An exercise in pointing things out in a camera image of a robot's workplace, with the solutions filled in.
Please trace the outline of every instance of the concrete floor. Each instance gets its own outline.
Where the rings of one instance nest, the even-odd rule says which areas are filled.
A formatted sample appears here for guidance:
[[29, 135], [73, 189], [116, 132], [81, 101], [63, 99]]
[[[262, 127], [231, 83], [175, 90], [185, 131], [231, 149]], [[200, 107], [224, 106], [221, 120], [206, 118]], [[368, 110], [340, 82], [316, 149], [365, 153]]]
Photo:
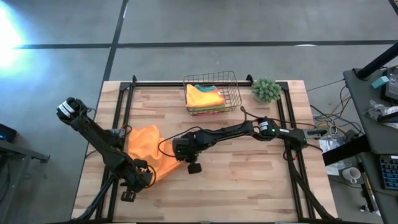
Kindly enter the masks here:
[[[16, 143], [44, 154], [33, 163], [11, 223], [70, 218], [87, 142], [55, 115], [68, 96], [96, 107], [109, 49], [6, 50], [14, 44], [110, 44], [122, 0], [8, 0], [0, 5], [0, 123]], [[397, 14], [388, 0], [130, 0], [119, 43], [206, 41], [390, 40]], [[343, 78], [391, 45], [117, 49], [110, 80], [180, 80], [186, 74], [233, 70], [239, 79], [304, 79], [307, 88]], [[324, 112], [339, 103], [343, 83], [309, 93]], [[350, 104], [343, 117], [359, 122]], [[382, 223], [361, 213], [359, 190], [331, 182], [339, 217]]]

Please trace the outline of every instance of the white cup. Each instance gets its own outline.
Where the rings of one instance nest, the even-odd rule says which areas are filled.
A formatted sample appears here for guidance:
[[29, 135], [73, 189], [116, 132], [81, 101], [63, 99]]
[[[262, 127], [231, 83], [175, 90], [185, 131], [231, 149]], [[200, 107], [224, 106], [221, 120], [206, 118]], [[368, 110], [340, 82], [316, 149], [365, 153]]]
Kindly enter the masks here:
[[349, 180], [352, 184], [356, 184], [357, 180], [361, 177], [361, 172], [355, 167], [343, 170], [343, 177]]

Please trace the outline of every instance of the wooden tabletop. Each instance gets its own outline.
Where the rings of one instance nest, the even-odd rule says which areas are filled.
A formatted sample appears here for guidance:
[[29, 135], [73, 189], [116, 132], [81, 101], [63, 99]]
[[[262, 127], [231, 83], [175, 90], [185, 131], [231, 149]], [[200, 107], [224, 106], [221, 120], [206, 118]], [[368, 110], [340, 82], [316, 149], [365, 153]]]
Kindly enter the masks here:
[[[296, 122], [313, 123], [304, 82], [288, 81]], [[95, 121], [104, 129], [113, 122], [120, 82], [105, 82]], [[252, 114], [279, 118], [276, 102], [260, 105], [249, 87], [239, 88], [243, 106]], [[122, 123], [124, 106], [119, 123]], [[237, 109], [218, 115], [191, 116], [185, 109], [183, 88], [136, 87], [129, 115], [133, 128], [155, 124], [168, 138], [192, 126], [219, 129], [239, 124], [243, 113]], [[298, 125], [299, 128], [310, 128]], [[137, 194], [133, 203], [122, 202], [125, 187], [118, 188], [115, 222], [273, 222], [297, 221], [287, 162], [282, 158], [284, 143], [280, 139], [259, 142], [240, 137], [219, 142], [203, 151], [198, 161], [203, 171], [189, 175], [182, 164], [165, 179]], [[336, 208], [326, 175], [322, 154], [308, 147], [303, 150], [310, 188], [320, 203], [336, 217]], [[81, 215], [98, 193], [103, 176], [103, 160], [98, 152], [90, 155], [76, 196], [72, 217]], [[303, 193], [302, 207], [307, 209]], [[109, 194], [104, 206], [108, 211]]]

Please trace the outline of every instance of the wire basket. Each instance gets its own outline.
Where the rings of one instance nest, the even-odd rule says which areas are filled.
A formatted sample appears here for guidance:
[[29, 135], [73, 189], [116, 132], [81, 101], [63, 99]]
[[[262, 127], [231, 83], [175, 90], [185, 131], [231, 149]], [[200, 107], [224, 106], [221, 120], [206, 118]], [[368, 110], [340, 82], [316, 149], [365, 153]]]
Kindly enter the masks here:
[[215, 86], [225, 100], [225, 106], [213, 109], [187, 108], [191, 115], [218, 114], [220, 112], [233, 111], [237, 106], [242, 105], [242, 98], [239, 92], [238, 82], [235, 73], [232, 71], [206, 73], [199, 75], [187, 75], [184, 77], [185, 103], [187, 103], [187, 84], [202, 87]]

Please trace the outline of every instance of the keyboard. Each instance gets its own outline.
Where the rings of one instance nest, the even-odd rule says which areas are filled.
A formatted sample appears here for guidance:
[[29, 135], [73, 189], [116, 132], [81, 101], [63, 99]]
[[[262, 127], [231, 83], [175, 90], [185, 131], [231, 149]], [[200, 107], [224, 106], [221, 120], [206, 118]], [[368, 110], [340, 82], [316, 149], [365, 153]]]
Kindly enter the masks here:
[[398, 156], [380, 156], [384, 188], [398, 190]]

